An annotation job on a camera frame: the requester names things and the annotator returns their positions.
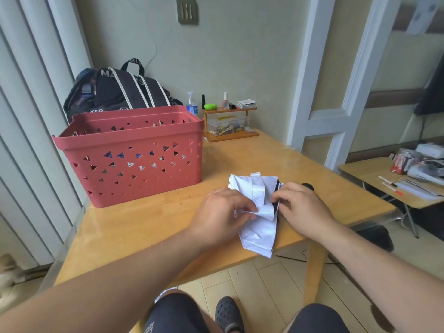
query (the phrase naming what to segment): white curtain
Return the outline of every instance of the white curtain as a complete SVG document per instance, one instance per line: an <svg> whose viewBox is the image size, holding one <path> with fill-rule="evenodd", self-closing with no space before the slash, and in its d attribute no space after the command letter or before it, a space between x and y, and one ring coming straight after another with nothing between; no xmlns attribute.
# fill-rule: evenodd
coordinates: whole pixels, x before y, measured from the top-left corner
<svg viewBox="0 0 444 333"><path fill-rule="evenodd" d="M53 262L86 201L51 135L91 66L74 0L0 0L0 254L24 268Z"/></svg>

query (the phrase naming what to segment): small wooden rack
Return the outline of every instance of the small wooden rack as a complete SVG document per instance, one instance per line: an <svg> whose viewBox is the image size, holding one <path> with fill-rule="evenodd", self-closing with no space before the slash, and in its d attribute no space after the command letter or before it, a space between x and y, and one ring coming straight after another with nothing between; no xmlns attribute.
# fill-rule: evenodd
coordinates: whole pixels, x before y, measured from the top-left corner
<svg viewBox="0 0 444 333"><path fill-rule="evenodd" d="M239 109L236 110L225 110L222 107L218 107L215 110L204 110L203 113L203 119L205 121L205 128L203 130L203 136L206 140L209 142L216 142L216 141L224 141L224 140L232 140L232 139L241 139L241 138L248 138L248 137L255 137L258 136L258 132L247 132L247 131L240 131L235 133L229 133L229 134L223 134L219 136L215 136L211 133L208 133L207 129L207 114L217 114L217 113L234 113L234 112L245 112L245 116L248 115L248 111L251 110L257 110L257 107L249 107L247 109Z"/></svg>

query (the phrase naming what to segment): white fabric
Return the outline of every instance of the white fabric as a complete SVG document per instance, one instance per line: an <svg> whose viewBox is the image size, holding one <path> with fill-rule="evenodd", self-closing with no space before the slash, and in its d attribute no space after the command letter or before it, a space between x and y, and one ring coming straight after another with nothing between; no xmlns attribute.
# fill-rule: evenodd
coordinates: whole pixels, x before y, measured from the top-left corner
<svg viewBox="0 0 444 333"><path fill-rule="evenodd" d="M258 207L258 212L253 213L257 218L248 222L239 232L242 246L268 258L273 253L278 221L278 213L277 211L274 213L271 203L277 178L277 176L261 176L260 173L252 173L251 176L231 174L228 183L230 189L238 190Z"/></svg>

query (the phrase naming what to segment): foot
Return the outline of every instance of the foot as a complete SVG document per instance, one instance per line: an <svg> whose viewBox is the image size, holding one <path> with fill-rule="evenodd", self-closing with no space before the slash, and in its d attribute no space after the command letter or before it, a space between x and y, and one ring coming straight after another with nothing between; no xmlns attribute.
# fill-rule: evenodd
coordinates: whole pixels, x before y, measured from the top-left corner
<svg viewBox="0 0 444 333"><path fill-rule="evenodd" d="M219 300L214 319L224 333L245 333L241 311L232 297Z"/></svg>

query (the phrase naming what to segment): hand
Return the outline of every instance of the hand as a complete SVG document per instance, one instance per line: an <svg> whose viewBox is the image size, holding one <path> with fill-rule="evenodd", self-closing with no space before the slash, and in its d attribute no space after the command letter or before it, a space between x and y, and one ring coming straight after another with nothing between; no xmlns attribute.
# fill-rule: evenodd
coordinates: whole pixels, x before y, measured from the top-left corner
<svg viewBox="0 0 444 333"><path fill-rule="evenodd" d="M272 202L278 200L281 200L279 211L291 226L315 241L321 242L322 236L329 233L331 226L340 225L319 196L303 185L294 182L283 185L271 196ZM282 200L288 201L290 207Z"/></svg>
<svg viewBox="0 0 444 333"><path fill-rule="evenodd" d="M211 248L229 241L256 215L243 212L234 218L234 211L257 212L258 208L246 196L228 187L219 188L207 195L194 216L189 229L199 241Z"/></svg>

